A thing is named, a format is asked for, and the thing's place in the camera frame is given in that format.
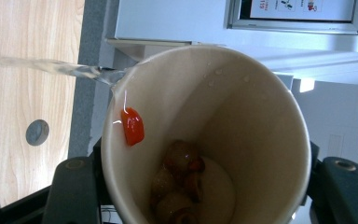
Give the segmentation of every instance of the red jelly bean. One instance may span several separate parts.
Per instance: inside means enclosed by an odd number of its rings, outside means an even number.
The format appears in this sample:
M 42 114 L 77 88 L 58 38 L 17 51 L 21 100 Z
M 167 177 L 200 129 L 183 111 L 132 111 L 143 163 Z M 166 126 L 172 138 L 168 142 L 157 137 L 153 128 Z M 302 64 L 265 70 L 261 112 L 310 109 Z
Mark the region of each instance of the red jelly bean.
M 129 146 L 133 146 L 145 138 L 144 122 L 138 112 L 131 107 L 121 110 L 124 134 Z

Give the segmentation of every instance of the paper cup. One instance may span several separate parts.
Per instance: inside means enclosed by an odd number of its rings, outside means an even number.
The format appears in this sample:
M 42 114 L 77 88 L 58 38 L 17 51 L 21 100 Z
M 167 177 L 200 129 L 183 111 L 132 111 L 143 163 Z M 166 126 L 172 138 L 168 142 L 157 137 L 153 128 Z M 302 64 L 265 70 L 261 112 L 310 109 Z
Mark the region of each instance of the paper cup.
M 216 186 L 210 179 L 204 184 L 200 210 L 217 209 L 214 223 L 285 223 L 305 196 L 305 122 L 291 92 L 257 61 L 218 47 L 171 49 L 130 68 L 113 94 L 103 131 L 103 175 L 125 223 L 156 223 L 151 181 L 176 139 L 196 143 L 213 162 L 205 175 L 227 175 Z M 138 111 L 145 126 L 145 139 L 132 147 L 120 123 L 124 107 Z M 200 222 L 208 223 L 203 216 Z

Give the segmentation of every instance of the liquid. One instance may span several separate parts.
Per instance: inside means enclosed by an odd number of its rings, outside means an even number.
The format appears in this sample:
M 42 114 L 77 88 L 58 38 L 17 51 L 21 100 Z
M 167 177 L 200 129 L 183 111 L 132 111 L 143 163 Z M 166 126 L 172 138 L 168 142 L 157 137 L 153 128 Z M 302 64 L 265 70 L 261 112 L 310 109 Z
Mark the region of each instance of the liquid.
M 32 68 L 51 74 L 61 74 L 71 77 L 86 77 L 111 86 L 115 85 L 125 75 L 124 71 L 117 71 L 99 66 L 65 63 L 48 59 L 21 59 L 0 56 L 0 65 Z
M 203 157 L 205 172 L 201 175 L 203 200 L 197 203 L 200 224 L 229 223 L 235 208 L 234 185 L 219 164 Z

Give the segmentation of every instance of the white wall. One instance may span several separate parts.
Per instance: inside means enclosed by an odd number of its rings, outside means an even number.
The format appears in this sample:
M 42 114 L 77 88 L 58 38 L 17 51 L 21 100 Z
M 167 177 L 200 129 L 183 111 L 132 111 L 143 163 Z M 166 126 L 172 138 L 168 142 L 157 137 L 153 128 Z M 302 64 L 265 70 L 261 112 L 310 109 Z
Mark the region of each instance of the white wall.
M 358 85 L 316 82 L 313 91 L 292 93 L 303 113 L 310 140 L 320 147 L 319 159 L 339 156 L 358 162 Z
M 228 0 L 120 1 L 116 38 L 199 41 L 226 46 L 358 51 L 358 35 L 227 29 Z

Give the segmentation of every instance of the round hole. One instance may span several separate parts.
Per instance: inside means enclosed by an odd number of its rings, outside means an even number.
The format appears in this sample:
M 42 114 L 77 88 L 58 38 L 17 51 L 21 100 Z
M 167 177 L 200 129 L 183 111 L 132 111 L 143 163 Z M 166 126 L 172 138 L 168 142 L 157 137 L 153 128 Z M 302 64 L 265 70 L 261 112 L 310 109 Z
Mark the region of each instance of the round hole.
M 48 123 L 42 119 L 37 119 L 28 126 L 25 138 L 29 145 L 37 147 L 48 139 Z
M 348 171 L 355 171 L 356 170 L 356 166 L 354 166 L 353 164 L 350 164 L 346 161 L 336 161 L 336 166 L 348 170 Z

